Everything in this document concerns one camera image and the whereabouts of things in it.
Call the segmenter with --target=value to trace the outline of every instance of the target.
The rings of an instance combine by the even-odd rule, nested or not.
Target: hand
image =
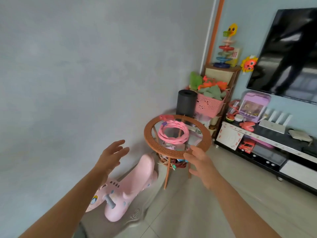
[[[209,190],[214,190],[217,184],[217,178],[220,177],[219,172],[212,163],[212,160],[205,154],[201,148],[191,145],[193,155],[184,153],[184,158],[189,163],[195,165],[196,170],[189,169],[189,172],[198,176],[204,186]]]
[[[104,177],[101,184],[104,184],[107,181],[108,175],[113,171],[115,167],[120,164],[119,160],[127,153],[129,153],[129,147],[123,148],[122,146],[120,146],[124,143],[125,140],[113,142],[100,155],[100,158],[94,166],[93,170],[96,170],[97,172],[101,172],[103,174]]]

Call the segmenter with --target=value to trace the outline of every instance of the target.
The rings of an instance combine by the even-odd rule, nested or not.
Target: red toy car
[[[241,141],[241,144],[239,144],[238,148],[241,149],[241,151],[250,154],[255,145],[256,141],[252,139],[244,139]]]

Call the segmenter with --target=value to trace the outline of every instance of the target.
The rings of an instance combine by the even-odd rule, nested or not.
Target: green plush toy
[[[205,96],[214,98],[216,100],[222,101],[222,99],[226,96],[226,91],[221,92],[218,85],[212,86],[210,88],[202,88],[199,90],[200,93],[203,93]]]
[[[203,78],[196,72],[191,72],[190,88],[197,90],[198,86],[203,84]]]

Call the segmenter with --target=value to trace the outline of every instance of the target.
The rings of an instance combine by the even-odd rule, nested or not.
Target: wall-mounted tv
[[[277,11],[247,88],[317,105],[317,8]]]

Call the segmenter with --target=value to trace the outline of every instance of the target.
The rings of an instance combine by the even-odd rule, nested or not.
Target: orange pipe
[[[207,54],[207,58],[206,58],[206,63],[205,63],[206,65],[209,64],[210,60],[211,60],[212,50],[213,50],[213,47],[214,47],[214,44],[215,44],[216,35],[217,35],[218,26],[219,26],[219,22],[220,22],[220,18],[221,18],[221,13],[222,13],[223,7],[224,7],[224,0],[219,0],[219,5],[218,5],[218,9],[217,9],[215,24],[214,24],[214,28],[212,29],[212,35],[211,35],[211,39],[210,39],[209,50],[208,50],[208,54]]]

